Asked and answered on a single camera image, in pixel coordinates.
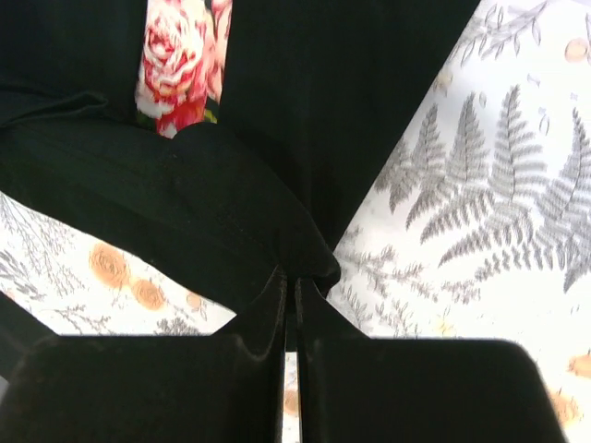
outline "fern leaf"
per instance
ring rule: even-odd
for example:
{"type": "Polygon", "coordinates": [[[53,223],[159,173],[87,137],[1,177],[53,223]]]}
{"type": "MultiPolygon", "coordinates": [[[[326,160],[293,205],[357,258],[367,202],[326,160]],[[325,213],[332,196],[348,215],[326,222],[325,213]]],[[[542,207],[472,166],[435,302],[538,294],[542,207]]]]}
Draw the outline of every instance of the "fern leaf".
{"type": "Polygon", "coordinates": [[[470,215],[479,222],[489,214],[493,204],[494,194],[489,189],[466,187],[431,217],[421,233],[421,244],[454,228],[467,226],[470,215]]]}
{"type": "MultiPolygon", "coordinates": [[[[476,270],[474,277],[477,281],[483,282],[501,274],[503,271],[513,269],[553,269],[554,259],[550,247],[542,248],[534,242],[521,243],[519,247],[514,245],[510,249],[503,249],[501,258],[497,254],[493,254],[491,259],[485,259],[482,266],[476,270]],[[533,263],[535,266],[532,266],[531,257],[535,259],[533,263]]],[[[556,259],[560,265],[565,256],[561,257],[560,254],[557,254],[556,259]]]]}
{"type": "Polygon", "coordinates": [[[488,149],[474,110],[475,94],[465,100],[453,142],[446,161],[446,177],[457,185],[465,185],[488,177],[488,149]]]}
{"type": "Polygon", "coordinates": [[[408,163],[410,163],[410,152],[406,140],[401,138],[398,140],[398,143],[396,143],[396,146],[383,168],[381,168],[378,177],[376,177],[376,181],[373,184],[376,191],[380,192],[388,189],[392,179],[396,177],[398,169],[404,167],[408,163]]]}
{"type": "Polygon", "coordinates": [[[443,175],[427,177],[421,184],[421,192],[415,204],[408,211],[406,229],[425,212],[439,206],[457,192],[457,187],[448,182],[443,175]]]}
{"type": "Polygon", "coordinates": [[[591,256],[591,222],[585,217],[584,220],[574,223],[572,226],[573,240],[581,248],[585,256],[591,256]]]}
{"type": "Polygon", "coordinates": [[[535,135],[526,130],[527,122],[519,111],[519,87],[513,87],[502,103],[497,124],[494,161],[488,183],[494,192],[507,200],[535,198],[536,186],[547,180],[543,174],[546,164],[533,156],[542,151],[539,145],[529,144],[535,135]]]}
{"type": "Polygon", "coordinates": [[[418,133],[418,141],[411,156],[413,165],[423,174],[443,173],[445,150],[440,143],[437,127],[437,104],[428,110],[418,133]]]}
{"type": "Polygon", "coordinates": [[[591,272],[591,257],[586,256],[571,265],[564,275],[564,292],[568,292],[581,278],[591,272]]]}
{"type": "Polygon", "coordinates": [[[546,187],[536,204],[544,217],[541,237],[559,242],[569,235],[569,226],[591,210],[591,146],[576,110],[573,111],[573,146],[559,177],[546,187]]]}
{"type": "Polygon", "coordinates": [[[413,167],[405,166],[398,169],[390,184],[390,212],[394,213],[396,207],[410,197],[420,179],[419,172],[413,167]]]}
{"type": "Polygon", "coordinates": [[[448,249],[439,266],[458,257],[491,249],[494,244],[504,246],[529,242],[533,235],[533,223],[527,210],[513,204],[497,203],[484,225],[448,249]]]}

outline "black fabric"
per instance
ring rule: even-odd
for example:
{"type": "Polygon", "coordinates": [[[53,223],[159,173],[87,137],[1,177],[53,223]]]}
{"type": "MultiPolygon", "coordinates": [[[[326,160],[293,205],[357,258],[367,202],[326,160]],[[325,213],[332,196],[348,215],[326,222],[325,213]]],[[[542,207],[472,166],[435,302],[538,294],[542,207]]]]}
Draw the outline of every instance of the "black fabric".
{"type": "Polygon", "coordinates": [[[478,0],[234,0],[220,123],[335,247],[478,0]]]}
{"type": "Polygon", "coordinates": [[[276,269],[209,337],[37,343],[0,403],[0,442],[280,442],[286,298],[276,269]]]}
{"type": "Polygon", "coordinates": [[[87,104],[108,103],[113,118],[136,116],[135,88],[144,42],[147,0],[0,2],[0,117],[30,114],[82,94],[87,104]],[[36,97],[11,95],[14,82],[35,89],[36,97]]]}
{"type": "Polygon", "coordinates": [[[2,2],[0,190],[234,311],[277,264],[326,293],[475,4],[235,0],[221,123],[167,140],[130,124],[145,1],[2,2]]]}
{"type": "Polygon", "coordinates": [[[106,120],[0,132],[0,189],[240,312],[277,264],[326,292],[338,263],[304,207],[222,126],[173,140],[106,120]]]}

